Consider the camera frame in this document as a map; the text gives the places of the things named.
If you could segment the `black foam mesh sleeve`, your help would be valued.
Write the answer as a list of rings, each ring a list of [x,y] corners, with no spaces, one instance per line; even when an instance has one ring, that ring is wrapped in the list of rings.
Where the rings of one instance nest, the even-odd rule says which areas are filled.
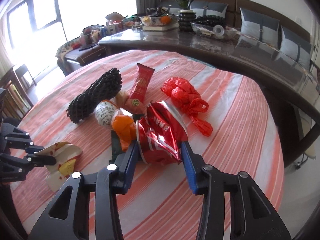
[[[71,122],[78,124],[89,117],[101,101],[114,98],[121,88],[120,71],[117,68],[108,70],[69,103],[67,116]]]

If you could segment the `dark green wrapper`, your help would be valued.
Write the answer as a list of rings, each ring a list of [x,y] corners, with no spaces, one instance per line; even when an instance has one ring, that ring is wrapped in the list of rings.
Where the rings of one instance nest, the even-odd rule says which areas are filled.
[[[109,160],[110,164],[121,165],[125,157],[126,151],[122,150],[120,139],[115,131],[111,131],[111,151],[112,157]]]

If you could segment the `white orange wrapper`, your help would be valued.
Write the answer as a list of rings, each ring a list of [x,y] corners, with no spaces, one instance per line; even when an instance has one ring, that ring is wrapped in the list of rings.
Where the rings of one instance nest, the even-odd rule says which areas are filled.
[[[95,108],[95,118],[103,127],[110,127],[118,136],[122,151],[126,151],[131,141],[136,140],[136,122],[133,115],[118,108],[112,101],[103,100]]]

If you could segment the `shiny red foil snack bag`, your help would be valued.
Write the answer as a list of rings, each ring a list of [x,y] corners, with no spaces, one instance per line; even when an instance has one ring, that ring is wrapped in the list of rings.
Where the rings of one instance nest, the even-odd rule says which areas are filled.
[[[146,115],[136,121],[140,155],[146,164],[180,163],[181,143],[188,132],[178,110],[165,101],[151,102]]]

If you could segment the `red long snack wrapper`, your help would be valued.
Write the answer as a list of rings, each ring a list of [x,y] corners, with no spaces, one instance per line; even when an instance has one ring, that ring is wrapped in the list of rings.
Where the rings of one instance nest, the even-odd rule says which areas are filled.
[[[154,71],[153,68],[137,63],[136,78],[124,105],[124,108],[130,113],[142,114],[144,112],[144,99]]]

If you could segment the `red plastic bag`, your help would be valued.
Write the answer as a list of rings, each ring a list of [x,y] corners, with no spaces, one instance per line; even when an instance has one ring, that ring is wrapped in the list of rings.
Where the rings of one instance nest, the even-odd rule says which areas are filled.
[[[187,115],[204,136],[211,136],[212,125],[198,117],[200,113],[208,111],[209,104],[188,80],[171,77],[163,83],[161,91],[171,98],[173,105]]]

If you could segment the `cream rolling stool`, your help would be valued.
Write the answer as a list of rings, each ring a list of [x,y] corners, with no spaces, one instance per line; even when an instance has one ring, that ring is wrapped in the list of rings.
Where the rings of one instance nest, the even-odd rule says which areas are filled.
[[[300,160],[294,162],[295,170],[300,169],[309,159],[315,160],[316,159],[316,149],[315,145],[312,144],[303,154]]]

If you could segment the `side table with bottles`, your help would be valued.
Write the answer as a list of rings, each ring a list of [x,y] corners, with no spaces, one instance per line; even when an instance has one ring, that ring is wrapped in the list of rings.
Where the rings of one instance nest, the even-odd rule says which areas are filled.
[[[107,57],[105,47],[100,46],[98,42],[103,37],[130,29],[136,22],[139,22],[136,16],[124,17],[117,12],[108,14],[105,18],[105,25],[89,25],[82,30],[79,37],[66,42],[57,49],[55,55],[57,65],[64,76],[98,59]]]

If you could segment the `grey blue cushion far right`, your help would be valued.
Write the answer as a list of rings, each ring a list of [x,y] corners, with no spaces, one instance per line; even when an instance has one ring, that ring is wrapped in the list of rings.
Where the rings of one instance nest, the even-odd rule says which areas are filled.
[[[281,26],[280,51],[305,69],[310,68],[311,44],[291,30]]]

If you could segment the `grey blue cushion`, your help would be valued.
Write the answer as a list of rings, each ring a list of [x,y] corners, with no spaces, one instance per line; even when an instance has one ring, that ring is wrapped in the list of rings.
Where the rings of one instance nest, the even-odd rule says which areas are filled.
[[[278,31],[280,21],[270,16],[254,12],[245,8],[241,11],[241,33],[278,47]]]
[[[305,69],[310,68],[311,44],[291,30],[281,26],[280,51]]]
[[[196,16],[215,15],[225,18],[228,8],[227,3],[207,2],[207,1],[194,1],[190,5],[190,9],[196,13]]]

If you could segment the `fruit bowl with oranges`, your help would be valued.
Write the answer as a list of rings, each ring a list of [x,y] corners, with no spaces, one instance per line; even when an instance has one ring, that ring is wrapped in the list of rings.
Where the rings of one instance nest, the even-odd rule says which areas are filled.
[[[140,17],[143,31],[167,31],[179,27],[177,18],[173,14],[163,16]]]

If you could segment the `glass tray with tape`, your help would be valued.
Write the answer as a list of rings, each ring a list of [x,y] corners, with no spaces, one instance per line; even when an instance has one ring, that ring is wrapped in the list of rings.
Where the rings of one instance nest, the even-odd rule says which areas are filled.
[[[225,18],[216,15],[199,16],[191,21],[191,27],[195,34],[217,40],[233,39],[238,32],[227,25]]]

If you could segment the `brown wooden sofa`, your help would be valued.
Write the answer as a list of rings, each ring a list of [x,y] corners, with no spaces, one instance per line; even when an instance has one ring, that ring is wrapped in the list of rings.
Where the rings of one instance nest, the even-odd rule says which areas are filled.
[[[200,36],[227,41],[230,31],[234,56],[253,64],[288,72],[314,72],[310,34],[279,12],[250,0],[194,0],[191,26]]]

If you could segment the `black ribbed vase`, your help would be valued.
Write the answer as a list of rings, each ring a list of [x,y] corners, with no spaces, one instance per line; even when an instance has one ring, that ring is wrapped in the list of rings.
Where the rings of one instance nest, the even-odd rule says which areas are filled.
[[[178,12],[179,30],[183,32],[192,32],[191,22],[196,19],[196,13],[192,10],[180,10]]]

